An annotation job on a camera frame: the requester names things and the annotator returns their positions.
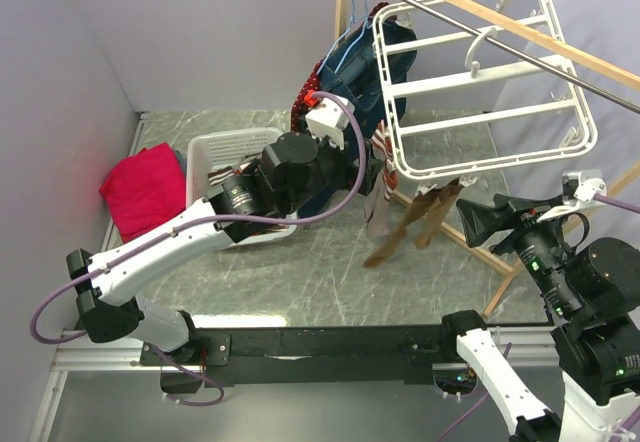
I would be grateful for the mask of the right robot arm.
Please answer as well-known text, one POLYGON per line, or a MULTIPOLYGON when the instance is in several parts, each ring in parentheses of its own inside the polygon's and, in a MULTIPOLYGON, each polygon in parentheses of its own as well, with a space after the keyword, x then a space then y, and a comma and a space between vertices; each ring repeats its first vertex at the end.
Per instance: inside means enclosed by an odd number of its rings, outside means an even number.
POLYGON ((468 246, 497 232, 495 255, 514 253, 560 318, 551 337, 562 370, 564 405, 556 414, 522 382, 496 346, 482 317, 443 317, 439 349, 463 360, 480 379, 512 441, 636 441, 639 422, 639 251, 612 237, 583 249, 566 243, 573 209, 560 196, 531 200, 498 194, 487 206, 456 204, 468 246))

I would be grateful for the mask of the white plastic clip hanger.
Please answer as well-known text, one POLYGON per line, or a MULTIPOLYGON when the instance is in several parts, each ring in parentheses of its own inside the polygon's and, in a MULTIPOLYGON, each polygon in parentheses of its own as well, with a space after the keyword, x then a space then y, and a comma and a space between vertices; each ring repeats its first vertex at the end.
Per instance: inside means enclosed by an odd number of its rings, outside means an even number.
POLYGON ((482 68, 480 62, 476 59, 476 52, 480 44, 493 41, 503 31, 502 28, 496 25, 480 29, 463 29, 453 34, 394 44, 384 34, 384 24, 391 17, 398 14, 409 15, 412 10, 427 12, 441 3, 441 0, 409 0, 391 4, 377 12, 372 21, 373 48, 377 58, 381 90, 385 102, 387 127, 391 140, 391 154, 395 168, 402 176, 414 181, 453 178, 485 171, 504 170, 510 167, 575 158, 588 153, 595 147, 598 140, 596 124, 593 121, 583 89, 572 81, 567 82, 568 95, 564 99, 499 110, 497 112, 490 111, 480 115, 446 119, 440 122, 421 123, 410 127, 402 126, 397 114, 397 101, 399 99, 407 99, 417 95, 432 95, 453 89, 476 89, 481 85, 531 76, 539 72, 552 73, 555 69, 559 70, 562 76, 573 76, 575 74, 573 63, 557 54, 545 56, 535 62, 521 60, 510 64, 482 68), (465 38, 470 40, 470 45, 465 54, 465 70, 463 72, 419 79, 414 82, 394 83, 392 81, 390 62, 392 56, 450 44, 465 38), (576 124, 567 130, 556 148, 474 159, 427 168, 419 168, 413 165, 407 155, 404 142, 407 137, 431 135, 438 131, 450 131, 477 124, 489 125, 495 122, 538 115, 558 115, 567 111, 573 113, 576 124))

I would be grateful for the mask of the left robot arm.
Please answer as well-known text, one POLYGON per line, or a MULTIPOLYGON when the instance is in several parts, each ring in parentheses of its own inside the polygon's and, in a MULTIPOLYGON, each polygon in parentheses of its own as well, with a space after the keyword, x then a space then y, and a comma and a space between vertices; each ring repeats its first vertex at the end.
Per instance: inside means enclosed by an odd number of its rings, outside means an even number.
POLYGON ((206 252, 238 245, 272 225, 299 222, 301 207, 322 194, 354 189, 367 195, 381 169, 370 143, 363 157, 352 161, 328 140, 286 133, 156 229, 107 252, 69 254, 71 275, 89 277, 76 298, 89 339, 106 343, 132 337, 176 363, 193 361, 202 340, 192 317, 149 301, 143 288, 206 252))

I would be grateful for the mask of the tan stocking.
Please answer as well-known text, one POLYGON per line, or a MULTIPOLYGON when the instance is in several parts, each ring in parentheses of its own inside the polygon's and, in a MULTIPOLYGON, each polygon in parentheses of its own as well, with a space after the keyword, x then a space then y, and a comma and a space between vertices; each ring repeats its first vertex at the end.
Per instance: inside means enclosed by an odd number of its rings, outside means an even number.
POLYGON ((462 189, 460 179, 456 178, 445 186, 433 188, 427 193, 430 203, 426 211, 425 229, 413 239, 416 249, 425 249, 430 244, 462 189))
POLYGON ((396 228, 386 238, 382 245, 364 261, 363 267, 376 268, 386 262, 395 253, 400 243, 407 236, 407 227, 413 222, 421 219, 423 216, 426 217, 426 211, 429 203, 430 200, 427 193, 418 193, 407 205, 396 228))

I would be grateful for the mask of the beige striped-cuff sock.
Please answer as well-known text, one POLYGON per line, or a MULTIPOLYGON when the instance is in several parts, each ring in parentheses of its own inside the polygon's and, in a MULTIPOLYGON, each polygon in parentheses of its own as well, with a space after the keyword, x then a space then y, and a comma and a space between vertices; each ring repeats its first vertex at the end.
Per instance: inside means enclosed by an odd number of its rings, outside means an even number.
POLYGON ((383 168, 372 191, 365 197, 363 222, 368 237, 383 237, 390 232, 390 199, 397 186, 394 171, 383 168))
POLYGON ((391 144, 391 136, 387 123, 384 119, 380 120, 376 129, 371 136, 374 156, 378 160, 394 161, 393 148, 391 144))

